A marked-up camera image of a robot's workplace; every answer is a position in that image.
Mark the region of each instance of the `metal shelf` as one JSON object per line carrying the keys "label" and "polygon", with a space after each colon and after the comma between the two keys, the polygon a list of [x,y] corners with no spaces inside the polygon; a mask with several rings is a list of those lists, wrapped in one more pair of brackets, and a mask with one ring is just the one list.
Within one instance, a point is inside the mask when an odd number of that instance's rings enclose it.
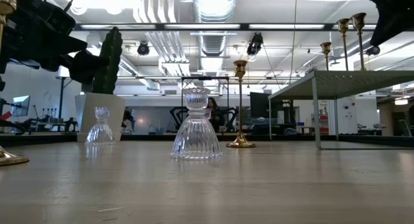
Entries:
{"label": "metal shelf", "polygon": [[313,71],[269,96],[279,100],[312,100],[312,79],[318,99],[334,100],[414,80],[414,71]]}

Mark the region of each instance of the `white planter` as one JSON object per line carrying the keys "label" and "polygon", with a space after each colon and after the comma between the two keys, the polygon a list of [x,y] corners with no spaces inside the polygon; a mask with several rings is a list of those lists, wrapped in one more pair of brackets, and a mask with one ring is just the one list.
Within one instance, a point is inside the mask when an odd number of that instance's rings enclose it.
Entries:
{"label": "white planter", "polygon": [[86,93],[75,96],[76,114],[78,116],[78,142],[85,142],[91,127],[96,124],[95,107],[109,107],[108,124],[115,141],[121,139],[122,117],[125,111],[125,99],[116,95]]}

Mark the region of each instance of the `cactus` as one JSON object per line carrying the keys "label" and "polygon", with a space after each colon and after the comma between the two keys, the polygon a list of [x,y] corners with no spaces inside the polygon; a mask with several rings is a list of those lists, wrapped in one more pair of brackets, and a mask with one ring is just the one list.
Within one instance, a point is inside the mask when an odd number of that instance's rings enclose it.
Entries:
{"label": "cactus", "polygon": [[106,35],[99,57],[107,58],[109,65],[98,69],[94,75],[93,93],[112,94],[118,78],[119,63],[122,53],[122,35],[117,27]]}

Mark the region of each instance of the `potted plant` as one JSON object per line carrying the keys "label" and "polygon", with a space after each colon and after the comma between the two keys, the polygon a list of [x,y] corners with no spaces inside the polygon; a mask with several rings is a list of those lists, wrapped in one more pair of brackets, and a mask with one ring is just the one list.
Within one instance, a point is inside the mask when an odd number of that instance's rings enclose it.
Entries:
{"label": "potted plant", "polygon": [[114,27],[105,37],[99,57],[109,60],[108,66],[98,69],[94,74],[91,93],[75,96],[78,116],[78,142],[85,142],[90,128],[96,124],[95,107],[109,107],[109,127],[115,141],[121,138],[121,124],[125,109],[125,99],[113,94],[118,78],[119,63],[122,53],[122,35]]}

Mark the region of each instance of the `candlestick base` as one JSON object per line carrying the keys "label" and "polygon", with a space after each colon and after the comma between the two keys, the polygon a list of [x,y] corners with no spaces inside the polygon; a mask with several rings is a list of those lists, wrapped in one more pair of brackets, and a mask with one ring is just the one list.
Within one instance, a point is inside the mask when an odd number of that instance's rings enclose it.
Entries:
{"label": "candlestick base", "polygon": [[0,146],[0,166],[12,165],[28,162],[28,157],[23,155],[13,155],[8,153]]}
{"label": "candlestick base", "polygon": [[253,148],[256,147],[256,144],[248,142],[245,135],[243,133],[239,133],[237,138],[232,143],[226,144],[226,146],[231,148]]}

